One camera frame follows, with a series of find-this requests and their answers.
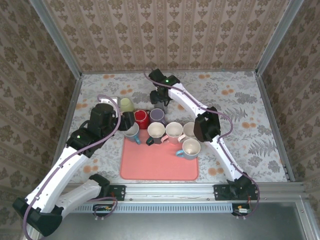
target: table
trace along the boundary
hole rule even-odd
[[[234,129],[224,141],[245,172],[257,182],[287,181],[254,72],[175,72],[174,75],[196,99],[231,117]],[[155,86],[142,73],[85,74],[81,79],[83,82],[69,134],[89,119],[91,109],[98,103],[98,94],[130,98],[137,109],[153,109],[149,93]],[[167,122],[181,124],[192,121],[191,115],[174,101],[170,102],[165,118]],[[220,125],[222,133],[230,129],[226,120],[220,119]],[[117,131],[76,172],[71,183],[84,183],[95,173],[112,184],[179,183],[122,179],[119,172],[123,142],[123,134]],[[189,183],[226,182],[220,163],[202,143],[198,161],[199,176]]]

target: rubber mat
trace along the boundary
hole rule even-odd
[[[148,146],[147,130],[140,130],[141,144],[124,138],[120,175],[128,180],[193,181],[197,179],[198,158],[187,160],[177,157],[179,144],[152,144]]]

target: blue mug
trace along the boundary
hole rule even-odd
[[[200,143],[197,140],[190,138],[183,142],[182,150],[177,151],[175,155],[187,160],[193,160],[198,156],[200,149]]]
[[[131,142],[136,142],[138,145],[141,144],[140,139],[139,139],[139,125],[138,123],[134,123],[132,127],[130,127],[129,130],[123,131],[123,135],[129,139]]]

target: patterned wallpaper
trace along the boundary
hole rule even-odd
[[[262,75],[298,181],[320,223],[320,1],[305,0]]]
[[[82,72],[254,69],[288,0],[45,0]]]
[[[0,1],[0,239],[18,239],[11,208],[51,168],[75,79],[27,0]]]

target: purple cable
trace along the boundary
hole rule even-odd
[[[118,206],[118,199],[116,199],[113,196],[106,196],[106,197],[101,197],[101,198],[97,198],[97,199],[91,199],[90,202],[96,202],[96,201],[101,201],[101,200],[107,200],[107,199],[112,199],[113,201],[115,201],[115,205],[113,206],[112,210],[104,216],[104,218],[110,217],[110,215],[116,210],[117,206]],[[97,210],[100,208],[103,208],[104,206],[96,206],[93,212],[93,215],[97,218]]]
[[[108,97],[108,96],[106,96],[106,95],[104,95],[104,94],[99,94],[99,95],[97,96],[98,102],[100,102],[100,98],[106,98],[106,99],[110,100],[111,103],[113,103],[113,105],[114,105],[115,108],[116,108],[116,111],[117,111],[117,113],[118,113],[118,122],[116,123],[116,126],[115,126],[114,130],[113,130],[108,136],[106,136],[105,138],[103,138],[103,139],[101,139],[101,140],[99,140],[99,141],[97,141],[97,142],[95,142],[95,143],[92,143],[92,144],[90,144],[89,146],[86,146],[86,147],[84,147],[84,148],[81,148],[80,150],[78,150],[78,151],[74,152],[73,154],[71,154],[70,156],[68,156],[62,163],[60,163],[60,164],[58,165],[58,167],[57,167],[57,168],[51,173],[51,175],[47,178],[47,180],[44,182],[44,184],[42,185],[42,187],[39,189],[38,193],[34,196],[33,200],[31,201],[31,203],[30,203],[29,206],[27,207],[27,209],[26,209],[26,211],[25,211],[25,213],[24,213],[24,216],[23,216],[22,229],[23,229],[23,233],[24,233],[24,235],[25,235],[25,237],[26,237],[27,240],[33,240],[33,239],[29,236],[28,231],[27,231],[27,218],[28,218],[29,212],[30,212],[32,206],[35,204],[37,198],[39,199],[39,196],[41,195],[41,193],[43,192],[43,190],[45,189],[45,187],[48,185],[48,183],[50,182],[50,180],[51,180],[51,179],[54,177],[54,175],[57,173],[57,171],[58,171],[60,168],[62,168],[63,165],[64,165],[69,159],[71,159],[73,156],[75,156],[75,155],[77,155],[77,154],[80,154],[80,153],[82,153],[83,151],[88,150],[89,148],[92,148],[92,147],[94,147],[94,146],[96,146],[96,145],[98,145],[98,144],[100,144],[100,143],[105,142],[105,141],[108,140],[113,134],[115,134],[115,132],[118,130],[118,128],[119,128],[119,126],[120,126],[120,122],[121,122],[120,109],[119,109],[119,107],[118,107],[118,104],[115,103],[110,97]]]
[[[260,189],[259,189],[259,186],[258,184],[256,183],[256,181],[254,181],[251,177],[249,177],[247,174],[245,174],[243,171],[241,171],[237,166],[236,164],[234,163],[234,161],[232,161],[232,159],[230,158],[230,156],[228,155],[227,151],[225,150],[223,144],[221,143],[220,139],[225,137],[225,136],[228,136],[229,134],[231,134],[231,132],[233,131],[234,129],[234,124],[232,123],[232,120],[230,119],[230,117],[228,117],[226,114],[224,113],[221,113],[221,112],[218,112],[218,111],[213,111],[213,110],[210,110],[210,109],[206,109],[204,107],[201,107],[199,103],[197,103],[197,101],[195,101],[188,93],[184,92],[183,90],[177,88],[177,87],[174,87],[174,86],[170,86],[170,85],[166,85],[166,84],[162,84],[162,83],[158,83],[156,81],[153,81],[150,77],[147,76],[146,74],[146,69],[143,69],[143,74],[145,76],[146,79],[148,79],[149,81],[151,81],[152,83],[154,83],[155,85],[158,85],[158,86],[163,86],[163,87],[166,87],[166,88],[169,88],[169,89],[174,89],[174,90],[177,90],[179,92],[181,92],[182,94],[186,95],[198,108],[206,111],[206,112],[209,112],[209,113],[213,113],[213,114],[218,114],[222,117],[224,117],[225,119],[227,119],[229,122],[230,122],[230,130],[219,136],[218,139],[217,139],[217,142],[218,144],[220,145],[220,147],[222,148],[222,151],[224,152],[224,154],[226,155],[226,157],[228,158],[228,160],[230,161],[230,164],[234,166],[234,168],[243,176],[245,176],[246,178],[248,178],[256,187],[258,193],[257,193],[257,200],[256,200],[256,205],[254,207],[254,209],[252,210],[252,212],[250,212],[248,215],[246,216],[242,216],[240,213],[238,212],[235,212],[236,214],[240,215],[242,218],[245,218],[245,217],[249,217],[251,216],[255,211],[256,209],[258,208],[258,205],[259,205],[259,201],[260,201]]]

